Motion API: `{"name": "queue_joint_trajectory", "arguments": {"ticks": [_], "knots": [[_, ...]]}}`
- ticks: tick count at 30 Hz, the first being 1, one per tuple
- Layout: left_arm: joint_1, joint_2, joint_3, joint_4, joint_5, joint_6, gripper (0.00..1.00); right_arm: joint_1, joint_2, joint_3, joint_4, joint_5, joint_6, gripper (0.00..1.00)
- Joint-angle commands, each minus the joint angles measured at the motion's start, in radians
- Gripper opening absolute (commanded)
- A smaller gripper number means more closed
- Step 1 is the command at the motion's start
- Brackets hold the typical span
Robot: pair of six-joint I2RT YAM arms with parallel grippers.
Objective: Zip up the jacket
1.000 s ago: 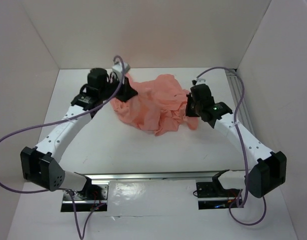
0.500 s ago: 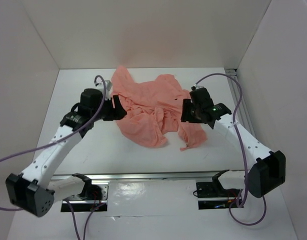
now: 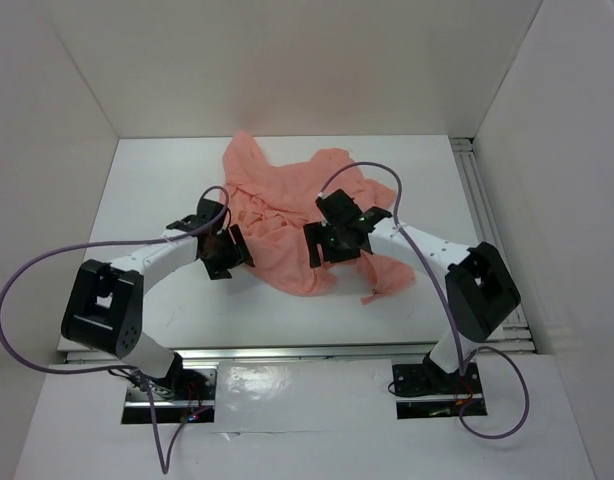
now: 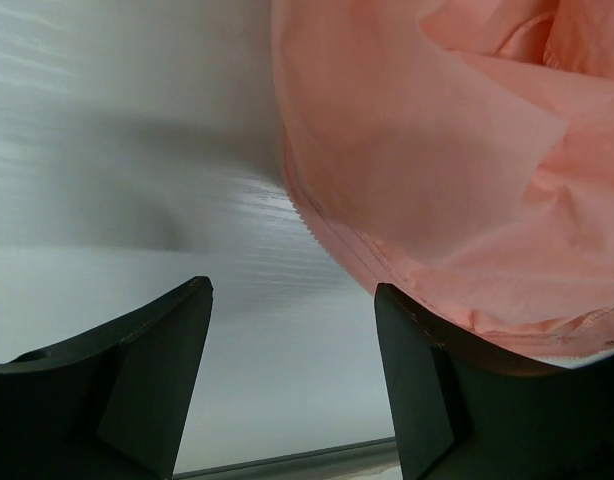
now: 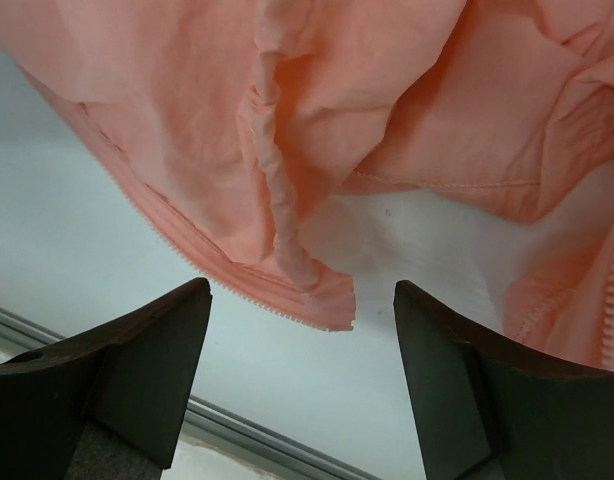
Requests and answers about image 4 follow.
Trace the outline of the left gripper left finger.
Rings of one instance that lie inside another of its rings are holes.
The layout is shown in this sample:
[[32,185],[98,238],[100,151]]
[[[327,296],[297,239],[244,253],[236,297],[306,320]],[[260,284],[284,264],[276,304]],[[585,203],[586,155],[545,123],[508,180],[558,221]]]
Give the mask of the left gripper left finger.
[[0,479],[171,478],[212,303],[195,277],[0,363]]

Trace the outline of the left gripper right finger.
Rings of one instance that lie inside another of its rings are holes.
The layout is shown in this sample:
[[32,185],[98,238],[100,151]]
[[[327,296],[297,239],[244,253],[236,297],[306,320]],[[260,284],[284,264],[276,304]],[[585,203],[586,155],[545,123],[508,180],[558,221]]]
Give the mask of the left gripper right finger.
[[374,308],[404,478],[614,479],[614,355],[542,363],[389,284]]

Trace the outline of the pink zip-up jacket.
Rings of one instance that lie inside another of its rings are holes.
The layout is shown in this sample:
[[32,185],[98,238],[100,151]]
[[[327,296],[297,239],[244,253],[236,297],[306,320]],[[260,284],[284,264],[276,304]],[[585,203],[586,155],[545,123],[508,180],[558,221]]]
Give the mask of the pink zip-up jacket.
[[276,1],[289,195],[368,290],[614,353],[614,1]]

